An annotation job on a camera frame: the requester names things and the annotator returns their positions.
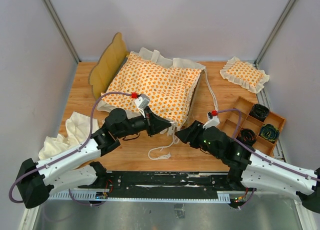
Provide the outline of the duck print bed cover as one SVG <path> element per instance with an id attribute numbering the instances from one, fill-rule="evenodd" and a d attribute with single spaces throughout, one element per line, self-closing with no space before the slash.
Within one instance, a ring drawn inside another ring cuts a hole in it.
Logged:
<path id="1" fill-rule="evenodd" d="M 109 95 L 98 104 L 98 110 L 123 108 L 130 116 L 137 116 L 137 107 L 123 93 L 145 94 L 152 112 L 172 122 L 166 134 L 173 135 L 186 123 L 196 85 L 201 74 L 206 73 L 204 65 L 188 59 L 167 59 L 159 51 L 143 47 L 138 53 L 129 54 L 106 89 Z"/>

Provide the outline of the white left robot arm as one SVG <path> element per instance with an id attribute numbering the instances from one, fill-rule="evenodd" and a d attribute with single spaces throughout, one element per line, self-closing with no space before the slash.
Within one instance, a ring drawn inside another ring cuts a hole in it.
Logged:
<path id="1" fill-rule="evenodd" d="M 116 108 L 105 118 L 101 128 L 88 140 L 48 160 L 25 160 L 14 186 L 27 209 L 43 204 L 50 196 L 77 187 L 103 188 L 106 169 L 96 158 L 120 146 L 120 138 L 146 131 L 149 136 L 169 128 L 171 122 L 155 115 L 150 108 L 144 114 L 128 118 L 125 110 Z"/>

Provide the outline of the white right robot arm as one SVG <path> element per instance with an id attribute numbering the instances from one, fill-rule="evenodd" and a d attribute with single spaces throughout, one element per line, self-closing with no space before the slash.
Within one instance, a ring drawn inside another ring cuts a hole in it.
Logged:
<path id="1" fill-rule="evenodd" d="M 175 136 L 192 148 L 201 149 L 229 167 L 226 183 L 232 190 L 244 188 L 291 197 L 302 206 L 320 212 L 320 171 L 279 161 L 229 137 L 216 127 L 199 121 L 177 131 Z"/>

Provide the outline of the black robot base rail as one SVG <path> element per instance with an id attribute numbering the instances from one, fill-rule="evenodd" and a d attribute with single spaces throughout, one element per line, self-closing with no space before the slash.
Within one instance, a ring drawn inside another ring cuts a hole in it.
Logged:
<path id="1" fill-rule="evenodd" d="M 213 172 L 128 172 L 93 167 L 70 171 L 49 184 L 48 199 L 106 201 L 236 203 L 250 191 L 233 187 L 226 174 Z"/>

